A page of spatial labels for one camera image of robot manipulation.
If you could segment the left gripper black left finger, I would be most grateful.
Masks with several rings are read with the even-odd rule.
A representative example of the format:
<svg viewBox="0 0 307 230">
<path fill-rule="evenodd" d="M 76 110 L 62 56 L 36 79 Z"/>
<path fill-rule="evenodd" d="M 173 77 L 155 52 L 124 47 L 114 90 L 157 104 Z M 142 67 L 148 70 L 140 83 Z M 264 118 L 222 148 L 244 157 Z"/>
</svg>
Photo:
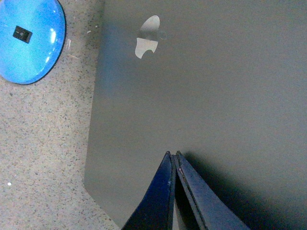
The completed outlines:
<svg viewBox="0 0 307 230">
<path fill-rule="evenodd" d="M 122 227 L 123 230 L 171 230 L 173 228 L 176 166 L 165 153 L 142 201 Z"/>
</svg>

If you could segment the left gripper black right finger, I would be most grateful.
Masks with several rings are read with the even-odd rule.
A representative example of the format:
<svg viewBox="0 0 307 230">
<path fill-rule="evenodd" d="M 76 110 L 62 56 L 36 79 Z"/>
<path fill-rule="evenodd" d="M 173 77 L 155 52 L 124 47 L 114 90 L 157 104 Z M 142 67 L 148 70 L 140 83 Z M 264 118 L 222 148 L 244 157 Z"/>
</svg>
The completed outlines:
<svg viewBox="0 0 307 230">
<path fill-rule="evenodd" d="M 178 177 L 190 207 L 201 230 L 248 230 L 213 192 L 186 158 L 178 151 L 175 155 Z"/>
</svg>

